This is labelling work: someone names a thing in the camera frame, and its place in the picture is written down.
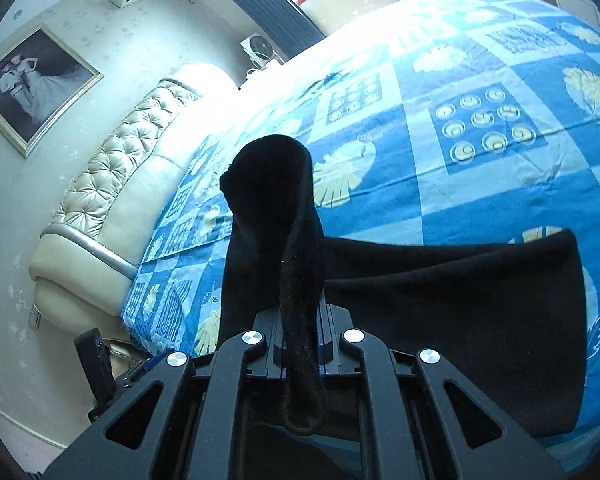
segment blue bedspread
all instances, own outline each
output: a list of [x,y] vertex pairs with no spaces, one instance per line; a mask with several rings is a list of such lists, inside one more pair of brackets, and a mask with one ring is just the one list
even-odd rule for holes
[[286,134],[310,150],[329,236],[514,244],[572,229],[589,342],[570,438],[600,425],[600,33],[539,0],[405,0],[279,74],[198,149],[123,309],[132,336],[152,353],[214,350],[232,225],[219,177],[250,140]]

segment black device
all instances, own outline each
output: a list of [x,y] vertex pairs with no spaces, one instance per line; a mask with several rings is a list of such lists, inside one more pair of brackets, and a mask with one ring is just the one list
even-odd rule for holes
[[[324,300],[317,336],[328,393],[352,396],[357,412],[353,430],[336,413],[320,432],[360,442],[365,480],[567,478],[435,350],[392,351]],[[105,358],[97,341],[85,343],[98,338],[91,331],[77,339],[81,362]],[[104,369],[85,367],[100,395],[93,425],[49,466],[45,480],[239,480],[250,420],[276,423],[285,377],[280,313],[259,313],[251,331],[213,354],[191,358],[170,349],[142,362],[116,381],[115,393]]]

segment wedding photo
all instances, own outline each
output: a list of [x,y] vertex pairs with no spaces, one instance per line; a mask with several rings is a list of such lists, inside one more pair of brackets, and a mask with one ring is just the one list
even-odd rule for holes
[[0,129],[27,156],[51,124],[101,78],[40,28],[0,61]]

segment silver screw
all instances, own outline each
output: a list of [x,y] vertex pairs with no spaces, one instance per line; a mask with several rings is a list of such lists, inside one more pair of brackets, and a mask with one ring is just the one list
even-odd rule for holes
[[440,361],[440,354],[431,348],[427,348],[426,350],[420,352],[420,359],[424,363],[434,365]]
[[187,355],[183,352],[174,352],[167,356],[167,362],[171,366],[182,366],[187,362]]
[[262,341],[262,334],[255,330],[249,330],[242,334],[242,340],[247,343],[247,345],[257,345]]
[[359,343],[365,338],[365,333],[357,328],[351,328],[344,333],[343,337],[345,341],[349,341],[350,343]]

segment cream leather headboard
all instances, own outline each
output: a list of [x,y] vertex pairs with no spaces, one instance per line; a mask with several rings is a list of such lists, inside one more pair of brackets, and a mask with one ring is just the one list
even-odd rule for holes
[[154,150],[165,128],[197,96],[163,80],[101,145],[67,191],[52,222],[67,224],[98,240],[111,205]]
[[128,339],[118,316],[155,223],[200,143],[228,127],[219,110],[237,95],[218,67],[185,65],[107,137],[29,263],[43,316],[72,333],[97,326],[103,338]]

